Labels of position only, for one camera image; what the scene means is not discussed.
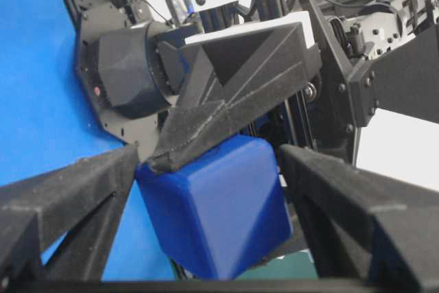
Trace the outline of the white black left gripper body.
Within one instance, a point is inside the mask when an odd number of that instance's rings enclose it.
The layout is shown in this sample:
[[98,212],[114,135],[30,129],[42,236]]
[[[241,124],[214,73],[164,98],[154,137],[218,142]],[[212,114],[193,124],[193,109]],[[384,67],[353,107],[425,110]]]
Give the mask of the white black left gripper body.
[[267,119],[269,144],[355,164],[377,109],[438,121],[438,0],[192,0],[185,163]]

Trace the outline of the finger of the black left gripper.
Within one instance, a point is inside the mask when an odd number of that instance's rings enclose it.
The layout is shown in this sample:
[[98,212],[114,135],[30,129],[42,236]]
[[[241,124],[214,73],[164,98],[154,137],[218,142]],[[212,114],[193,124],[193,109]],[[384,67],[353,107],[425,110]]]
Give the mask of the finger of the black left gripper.
[[307,85],[300,23],[184,46],[190,63],[148,164],[175,172]]

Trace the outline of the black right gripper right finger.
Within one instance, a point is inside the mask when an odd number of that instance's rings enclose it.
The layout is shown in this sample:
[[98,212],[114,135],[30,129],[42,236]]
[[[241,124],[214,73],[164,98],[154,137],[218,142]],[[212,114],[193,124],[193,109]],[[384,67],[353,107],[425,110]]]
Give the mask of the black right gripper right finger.
[[281,171],[323,279],[438,287],[438,193],[283,145]]

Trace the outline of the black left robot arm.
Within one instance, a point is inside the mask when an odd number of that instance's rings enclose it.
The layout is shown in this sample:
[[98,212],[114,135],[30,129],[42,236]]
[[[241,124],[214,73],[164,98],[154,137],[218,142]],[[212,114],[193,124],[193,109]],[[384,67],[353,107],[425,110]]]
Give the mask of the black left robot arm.
[[213,32],[187,47],[193,66],[149,159],[153,170],[179,170],[308,83],[316,98],[292,129],[305,146],[347,161],[379,108],[438,121],[438,0],[354,0],[346,19],[298,1],[307,24]]

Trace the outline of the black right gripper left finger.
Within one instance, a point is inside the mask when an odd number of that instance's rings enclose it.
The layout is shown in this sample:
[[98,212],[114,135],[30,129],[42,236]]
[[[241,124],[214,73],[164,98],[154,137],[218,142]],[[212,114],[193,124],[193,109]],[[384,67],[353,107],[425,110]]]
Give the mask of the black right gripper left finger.
[[100,280],[134,182],[126,145],[1,187],[1,280]]

